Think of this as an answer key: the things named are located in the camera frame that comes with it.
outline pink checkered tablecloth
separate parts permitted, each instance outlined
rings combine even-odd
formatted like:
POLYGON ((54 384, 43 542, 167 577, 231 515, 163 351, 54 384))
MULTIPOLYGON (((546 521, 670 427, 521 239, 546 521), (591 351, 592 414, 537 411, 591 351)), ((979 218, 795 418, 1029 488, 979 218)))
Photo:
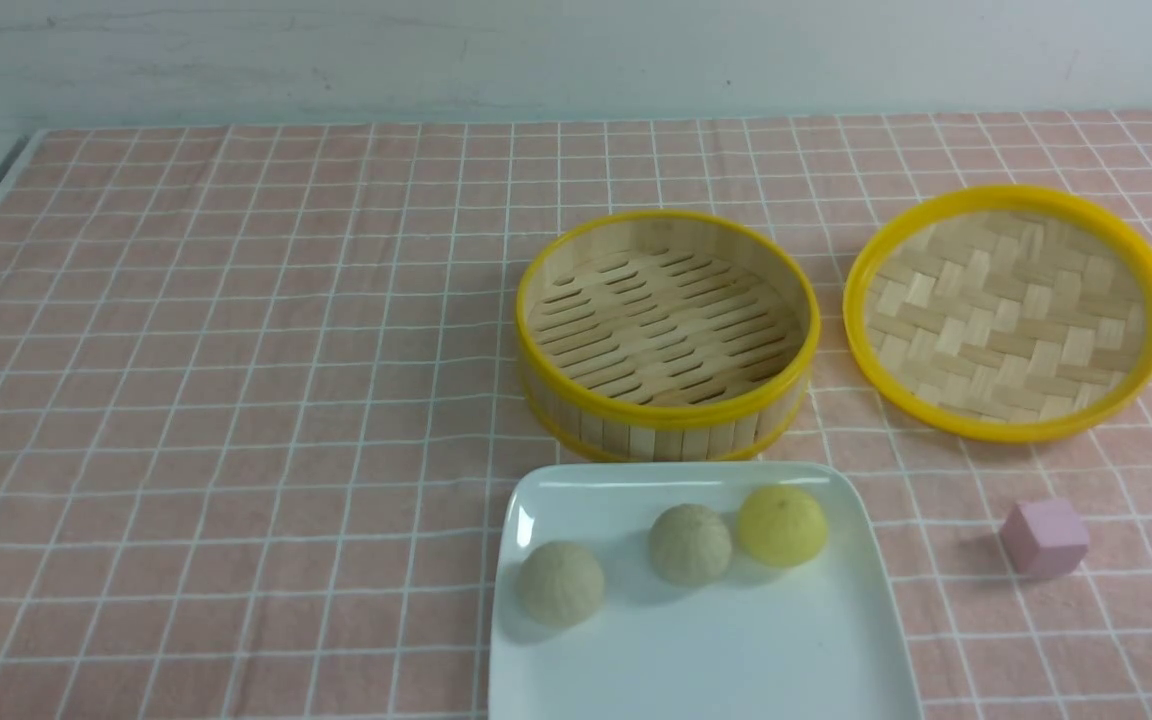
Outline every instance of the pink checkered tablecloth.
POLYGON ((513 484, 576 461, 526 414, 513 286, 559 229, 713 211, 823 304, 770 455, 850 475, 929 720, 1152 719, 1152 387, 1044 447, 879 401, 840 319, 879 223, 968 184, 1152 238, 1152 111, 37 137, 0 191, 0 720, 485 717, 513 484), (1091 556, 995 532, 1068 497, 1091 556))

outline bamboo steamer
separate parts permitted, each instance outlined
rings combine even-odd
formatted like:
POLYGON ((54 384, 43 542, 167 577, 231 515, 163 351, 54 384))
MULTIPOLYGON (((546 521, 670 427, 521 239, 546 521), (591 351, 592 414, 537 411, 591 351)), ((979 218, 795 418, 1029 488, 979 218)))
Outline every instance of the bamboo steamer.
POLYGON ((788 255, 676 210, 563 234, 526 268, 515 323, 532 414, 601 461, 758 455, 794 420, 820 334, 788 255))
POLYGON ((1051 441, 1147 386, 1152 250, 1079 197, 969 188, 870 241, 844 320, 861 372, 915 418, 983 441, 1051 441))

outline white plate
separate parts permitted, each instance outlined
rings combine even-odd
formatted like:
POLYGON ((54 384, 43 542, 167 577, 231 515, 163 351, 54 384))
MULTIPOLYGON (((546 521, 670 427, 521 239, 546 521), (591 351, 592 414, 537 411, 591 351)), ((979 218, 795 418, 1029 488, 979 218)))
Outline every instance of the white plate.
POLYGON ((919 720, 896 604, 873 529, 838 471, 806 462, 558 465, 518 483, 500 541, 492 720, 919 720), (727 577, 680 591, 653 574, 660 511, 699 502, 728 521, 751 488, 791 483, 826 511, 829 540, 783 573, 737 552, 727 577), (526 617, 526 553, 582 541, 602 561, 602 609, 566 632, 526 617))

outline yellow rim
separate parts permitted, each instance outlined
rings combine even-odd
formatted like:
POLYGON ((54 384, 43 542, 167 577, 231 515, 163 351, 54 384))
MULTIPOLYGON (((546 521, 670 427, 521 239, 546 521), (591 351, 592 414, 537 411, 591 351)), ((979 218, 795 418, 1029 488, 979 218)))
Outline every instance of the yellow rim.
POLYGON ((901 410, 924 420, 934 429, 947 430, 972 439, 990 442, 1043 442, 1067 437, 1082 430, 1091 429, 1112 415, 1123 410, 1126 406, 1139 395, 1152 377, 1152 250, 1144 237, 1132 227, 1116 218, 1108 210, 1064 192, 1048 190, 1044 187, 998 185, 973 187, 942 195, 933 200, 907 210, 886 227, 879 229, 861 251, 851 273, 847 278, 844 298, 842 300, 842 318, 847 331, 847 343, 851 347, 856 364, 861 366, 869 381, 901 410), (1134 270, 1140 282, 1146 301, 1147 327, 1144 350, 1137 366, 1113 392, 1100 401, 1085 407, 1078 414, 1064 418, 1045 420, 1044 423, 1002 424, 973 420, 964 416, 948 414, 940 407, 930 406, 901 386, 881 364, 874 348, 865 338, 865 293, 873 281, 879 266, 887 256, 896 250, 905 238, 927 225, 965 213, 978 213, 986 210, 1029 211, 1055 217, 1069 223, 1092 232, 1105 245, 1111 247, 1126 264, 1134 270))
MULTIPOLYGON (((758 456, 759 452, 766 450, 772 447, 772 444, 781 438, 786 433, 786 430, 790 429, 794 424, 794 418, 799 414, 799 409, 803 407, 803 400, 808 396, 805 389, 799 394, 799 397, 794 401, 794 406, 790 407, 790 414, 785 416, 785 420, 772 429, 772 432, 767 433, 767 437, 760 439, 760 441, 755 442, 749 447, 742 447, 741 450, 728 452, 727 455, 719 455, 718 457, 707 457, 705 462, 722 462, 730 460, 750 460, 758 456)), ((612 455, 611 452, 604 450, 600 447, 594 447, 589 445, 589 442, 582 441, 576 435, 568 433, 567 430, 560 429, 554 420, 550 419, 548 415, 545 415, 540 407, 536 407, 536 401, 531 397, 531 388, 526 387, 526 382, 522 384, 522 397, 526 401, 526 407, 531 410, 545 430, 548 430, 550 434, 554 437, 567 450, 575 452, 576 455, 585 457, 585 460, 593 460, 594 462, 635 462, 631 457, 621 457, 620 455, 612 455)))
POLYGON ((513 321, 518 329, 518 344, 522 356, 524 356, 524 362, 535 369, 535 372, 540 377, 545 386, 548 386, 563 400, 571 402, 573 406, 586 411, 586 414, 600 415, 608 420, 645 429, 696 429, 702 425, 723 423, 725 420, 744 418, 746 415, 756 414, 756 411, 761 410, 765 406, 776 400, 776 397, 783 395, 786 389, 790 388, 799 376, 803 376, 804 370, 812 363, 814 349, 820 341, 820 308, 817 305, 812 283, 808 281, 806 274, 803 273, 799 265, 786 251, 776 247, 776 243, 760 236, 760 234, 751 232, 744 225, 733 223, 730 220, 723 220, 713 215, 689 213, 685 210, 644 210, 637 211, 637 213, 608 215, 563 233, 561 237, 550 243, 548 247, 545 247, 540 251, 540 255, 536 256, 535 260, 531 260, 530 265, 526 265, 526 272, 522 274, 522 281, 518 283, 518 295, 515 300, 515 306, 513 306, 513 321), (780 373, 773 376, 758 388, 745 393, 745 395, 714 402, 712 406, 645 407, 631 406, 628 402, 612 400, 612 397, 605 397, 585 389, 579 384, 573 382, 571 379, 563 376, 561 370, 550 363, 548 359, 545 359, 540 347, 526 333, 525 291, 526 287, 531 283, 532 275, 538 272, 538 268, 544 265, 551 253, 560 247, 566 245, 566 243, 582 236, 582 234, 592 232, 594 228, 602 227, 602 225, 621 223, 626 222, 626 220, 646 218, 699 220, 699 222, 722 225, 723 228, 730 229, 730 232, 738 232, 753 242, 758 242, 759 245, 765 247, 765 249, 775 255, 778 259, 794 272, 797 281, 803 285, 810 318, 806 318, 808 334, 803 347, 799 348, 799 354, 794 356, 790 364, 786 365, 786 369, 781 370, 780 373))

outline pink wooden block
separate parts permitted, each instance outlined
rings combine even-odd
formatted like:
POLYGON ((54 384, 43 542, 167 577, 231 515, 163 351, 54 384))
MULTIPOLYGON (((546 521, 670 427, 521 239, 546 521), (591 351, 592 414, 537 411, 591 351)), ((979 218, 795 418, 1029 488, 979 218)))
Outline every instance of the pink wooden block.
POLYGON ((1002 529, 1002 546, 1018 573, 1055 578, 1073 573, 1087 555, 1087 525, 1062 497, 1017 502, 1002 529))

